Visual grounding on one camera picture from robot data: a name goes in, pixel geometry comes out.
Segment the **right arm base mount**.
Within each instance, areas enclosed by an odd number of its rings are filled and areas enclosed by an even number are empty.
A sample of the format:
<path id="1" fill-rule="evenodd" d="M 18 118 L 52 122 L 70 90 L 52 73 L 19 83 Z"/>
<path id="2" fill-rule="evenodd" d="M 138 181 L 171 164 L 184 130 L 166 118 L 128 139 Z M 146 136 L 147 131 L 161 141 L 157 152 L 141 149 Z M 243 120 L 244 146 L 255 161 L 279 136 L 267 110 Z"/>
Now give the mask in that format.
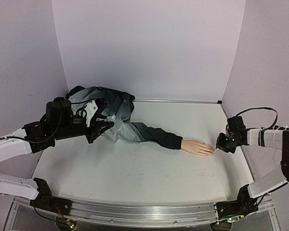
<path id="1" fill-rule="evenodd" d="M 219 221 L 246 216 L 258 210 L 258 198 L 252 198 L 248 191 L 248 185 L 245 185 L 239 189 L 236 200 L 217 202 L 214 209 L 217 211 Z"/>

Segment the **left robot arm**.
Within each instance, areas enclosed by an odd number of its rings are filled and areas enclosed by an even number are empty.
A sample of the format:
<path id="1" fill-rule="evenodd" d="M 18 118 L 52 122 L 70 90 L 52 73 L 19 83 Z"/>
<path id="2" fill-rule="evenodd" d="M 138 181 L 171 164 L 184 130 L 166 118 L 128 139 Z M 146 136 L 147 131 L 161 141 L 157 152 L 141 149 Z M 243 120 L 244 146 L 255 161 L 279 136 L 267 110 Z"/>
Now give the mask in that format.
<path id="1" fill-rule="evenodd" d="M 56 141 L 84 136 L 93 143 L 114 126 L 110 105 L 105 98 L 72 103 L 57 97 L 47 103 L 39 121 L 0 137 L 0 163 L 27 154 L 42 153 Z M 47 181 L 40 178 L 19 178 L 0 173 L 0 194 L 36 200 L 45 210 L 55 206 L 55 198 Z"/>

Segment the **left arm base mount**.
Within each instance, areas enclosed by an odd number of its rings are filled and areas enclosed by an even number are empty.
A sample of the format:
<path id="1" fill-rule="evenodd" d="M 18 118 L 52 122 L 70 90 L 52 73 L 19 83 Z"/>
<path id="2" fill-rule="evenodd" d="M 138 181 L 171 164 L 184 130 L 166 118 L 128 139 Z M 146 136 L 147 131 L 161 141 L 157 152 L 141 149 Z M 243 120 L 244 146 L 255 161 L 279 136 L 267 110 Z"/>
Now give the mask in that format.
<path id="1" fill-rule="evenodd" d="M 40 178 L 33 179 L 37 184 L 38 195 L 34 200 L 30 200 L 32 207 L 45 211 L 69 215 L 72 201 L 62 197 L 53 196 L 48 183 Z"/>

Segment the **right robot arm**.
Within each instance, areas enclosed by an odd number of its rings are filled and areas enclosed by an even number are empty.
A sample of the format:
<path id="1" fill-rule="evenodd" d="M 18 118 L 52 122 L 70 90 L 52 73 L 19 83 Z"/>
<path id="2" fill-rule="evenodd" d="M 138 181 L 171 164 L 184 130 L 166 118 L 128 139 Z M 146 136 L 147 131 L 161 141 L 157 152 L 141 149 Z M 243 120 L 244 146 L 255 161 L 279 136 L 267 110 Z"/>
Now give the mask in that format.
<path id="1" fill-rule="evenodd" d="M 227 120 L 226 132 L 220 133 L 216 148 L 226 153 L 234 153 L 240 146 L 259 146 L 281 151 L 280 165 L 259 180 L 242 186 L 237 199 L 218 202 L 215 209 L 218 220 L 231 220 L 256 212 L 263 198 L 289 184 L 289 128 L 272 126 L 270 128 L 246 128 L 241 116 Z"/>

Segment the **mannequin hand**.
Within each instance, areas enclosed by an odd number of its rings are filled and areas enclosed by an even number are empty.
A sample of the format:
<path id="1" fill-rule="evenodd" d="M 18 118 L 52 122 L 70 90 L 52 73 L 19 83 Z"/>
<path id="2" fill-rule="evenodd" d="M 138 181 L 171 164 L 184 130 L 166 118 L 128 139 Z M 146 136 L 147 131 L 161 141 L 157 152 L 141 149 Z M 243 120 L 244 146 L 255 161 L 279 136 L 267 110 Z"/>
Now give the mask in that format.
<path id="1" fill-rule="evenodd" d="M 214 154 L 212 147 L 197 140 L 182 140 L 181 149 L 187 153 L 198 156 L 210 156 Z"/>

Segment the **grey and black jacket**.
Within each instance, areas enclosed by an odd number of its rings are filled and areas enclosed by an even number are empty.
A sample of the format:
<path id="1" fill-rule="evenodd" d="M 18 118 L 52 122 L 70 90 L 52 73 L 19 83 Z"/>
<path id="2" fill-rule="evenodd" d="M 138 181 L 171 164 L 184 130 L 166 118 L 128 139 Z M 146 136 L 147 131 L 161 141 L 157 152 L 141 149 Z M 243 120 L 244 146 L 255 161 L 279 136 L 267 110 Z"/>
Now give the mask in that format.
<path id="1" fill-rule="evenodd" d="M 131 122 L 134 111 L 133 101 L 135 97 L 127 92 L 108 89 L 104 87 L 84 88 L 74 87 L 66 98 L 72 103 L 82 102 L 89 99 L 105 98 L 107 102 L 103 115 L 116 116 L 115 125 L 105 131 L 103 135 L 113 141 L 126 140 L 131 142 L 155 142 L 160 146 L 172 150 L 180 150 L 183 138 L 164 131 L 161 128 L 148 127 L 144 123 Z M 80 105 L 73 105 L 72 110 L 76 112 Z"/>

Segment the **aluminium front rail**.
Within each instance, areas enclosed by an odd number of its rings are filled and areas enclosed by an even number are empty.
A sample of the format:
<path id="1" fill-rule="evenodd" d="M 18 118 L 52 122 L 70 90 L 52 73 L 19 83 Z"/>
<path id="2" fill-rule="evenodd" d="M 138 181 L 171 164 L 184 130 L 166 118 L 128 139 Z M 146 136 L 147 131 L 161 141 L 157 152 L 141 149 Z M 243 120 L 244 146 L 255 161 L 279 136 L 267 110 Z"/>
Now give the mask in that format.
<path id="1" fill-rule="evenodd" d="M 17 202 L 30 205 L 30 200 L 22 197 Z M 256 212 L 246 216 L 233 217 L 231 220 L 218 220 L 215 204 L 189 205 L 112 205 L 86 201 L 72 201 L 69 215 L 61 215 L 32 207 L 40 212 L 56 215 L 63 220 L 85 221 L 100 225 L 134 228 L 189 227 L 200 224 L 232 223 L 249 215 L 272 208 L 269 196 L 265 196 Z"/>

